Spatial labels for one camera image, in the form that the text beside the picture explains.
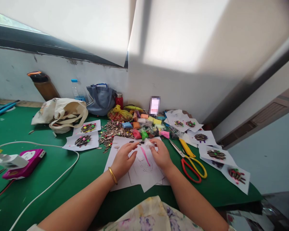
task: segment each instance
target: gold bangle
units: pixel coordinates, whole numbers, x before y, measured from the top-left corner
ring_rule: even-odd
[[[115,182],[115,184],[116,184],[116,185],[118,185],[118,181],[117,181],[117,179],[116,179],[115,175],[113,174],[113,172],[112,172],[111,168],[110,168],[110,167],[108,167],[108,169],[109,169],[109,171],[110,171],[110,174],[111,174],[111,177],[112,177],[113,181]]]

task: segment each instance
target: hand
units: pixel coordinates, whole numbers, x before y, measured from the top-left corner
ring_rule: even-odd
[[[150,140],[150,142],[158,147],[158,151],[156,151],[155,148],[152,146],[150,146],[150,149],[156,164],[161,168],[163,172],[165,172],[168,168],[171,168],[173,166],[168,149],[166,148],[164,142],[161,140],[152,139]]]
[[[137,151],[134,151],[130,158],[128,158],[128,154],[136,149],[138,144],[139,142],[127,143],[119,149],[110,167],[117,181],[129,171],[134,163]]]

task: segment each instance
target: yellow plastic bag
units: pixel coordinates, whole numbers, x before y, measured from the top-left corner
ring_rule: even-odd
[[[115,108],[111,109],[107,116],[111,120],[128,122],[133,119],[133,116],[126,110],[121,110],[120,105],[116,105]]]

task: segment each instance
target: charging cable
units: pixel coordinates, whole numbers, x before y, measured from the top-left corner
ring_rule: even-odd
[[[8,145],[8,144],[14,144],[14,143],[30,143],[30,144],[35,144],[35,145],[40,145],[40,146],[50,146],[50,147],[57,147],[57,148],[62,148],[61,146],[56,146],[56,145],[49,145],[49,144],[38,144],[38,143],[34,143],[34,142],[29,142],[29,141],[15,141],[15,142],[10,142],[10,143],[5,143],[5,144],[2,144],[0,145],[0,148],[5,146],[5,145]],[[38,199],[41,195],[44,194],[44,192],[46,192],[48,189],[50,189],[51,186],[53,186],[61,177],[63,177],[63,175],[65,173],[67,173],[67,171],[69,171],[78,161],[79,159],[79,153],[76,152],[77,154],[77,159],[76,161],[61,175],[59,176],[58,179],[56,179],[47,189],[45,189],[43,192],[41,192],[40,195],[38,195],[36,198],[34,198],[26,207],[25,209],[21,212],[21,214],[18,216],[18,218],[16,219],[16,221],[14,222],[14,224],[12,225],[12,227],[10,228],[10,231],[12,231],[15,227],[15,225],[17,224],[17,222],[19,221],[19,219],[21,218],[21,216],[24,214],[24,212],[27,210],[27,208],[29,208],[29,206],[36,200]]]

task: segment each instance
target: smartphone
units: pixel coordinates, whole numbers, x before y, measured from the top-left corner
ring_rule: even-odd
[[[160,100],[159,96],[151,96],[150,106],[149,106],[149,114],[152,116],[157,116],[158,110],[160,107]]]

